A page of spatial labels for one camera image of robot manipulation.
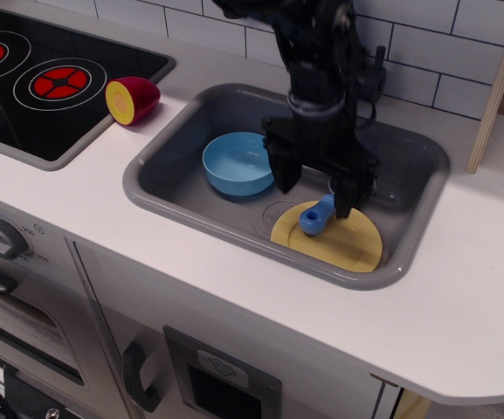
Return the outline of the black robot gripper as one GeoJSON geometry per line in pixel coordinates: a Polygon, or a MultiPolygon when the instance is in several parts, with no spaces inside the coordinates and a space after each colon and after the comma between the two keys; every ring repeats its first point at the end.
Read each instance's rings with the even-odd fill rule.
{"type": "Polygon", "coordinates": [[[335,216],[348,218],[376,186],[379,160],[358,140],[353,121],[340,111],[328,118],[265,117],[265,148],[278,189],[289,192],[304,166],[321,171],[335,200],[335,216]]]}

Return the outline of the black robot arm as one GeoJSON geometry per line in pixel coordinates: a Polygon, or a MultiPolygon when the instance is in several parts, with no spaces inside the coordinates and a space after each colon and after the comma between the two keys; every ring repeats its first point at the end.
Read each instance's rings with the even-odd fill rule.
{"type": "Polygon", "coordinates": [[[272,27],[290,76],[289,118],[265,117],[264,145],[274,181],[290,191],[302,169],[333,181],[335,215],[347,218],[376,185],[377,158],[356,137],[365,50],[351,1],[218,1],[230,19],[272,27]]]}

